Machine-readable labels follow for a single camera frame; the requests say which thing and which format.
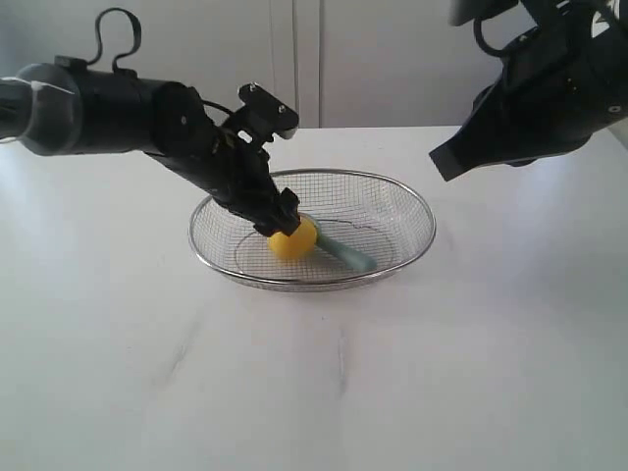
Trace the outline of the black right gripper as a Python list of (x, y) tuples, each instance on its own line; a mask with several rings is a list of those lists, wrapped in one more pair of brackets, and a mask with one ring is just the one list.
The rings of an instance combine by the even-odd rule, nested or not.
[(534, 24), (502, 47), (484, 35), (494, 18), (472, 21), (477, 45), (502, 69), (463, 126), (429, 153), (446, 182), (572, 152), (627, 116), (626, 2), (521, 5)]

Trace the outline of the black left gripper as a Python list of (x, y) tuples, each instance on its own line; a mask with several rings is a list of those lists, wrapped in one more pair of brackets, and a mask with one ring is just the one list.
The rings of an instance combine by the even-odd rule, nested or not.
[(288, 187), (279, 195), (268, 156), (238, 135), (214, 125), (195, 127), (193, 164), (199, 186), (225, 209), (254, 223), (260, 235), (292, 235), (300, 226), (298, 196)]

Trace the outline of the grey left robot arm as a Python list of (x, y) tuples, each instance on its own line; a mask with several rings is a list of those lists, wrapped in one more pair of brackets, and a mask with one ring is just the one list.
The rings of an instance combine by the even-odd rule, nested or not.
[(216, 124), (192, 86), (59, 57), (1, 79), (1, 136), (39, 156), (141, 151), (259, 234), (291, 235), (299, 199), (277, 189), (264, 145), (291, 138), (298, 115), (257, 83), (238, 97), (241, 107)]

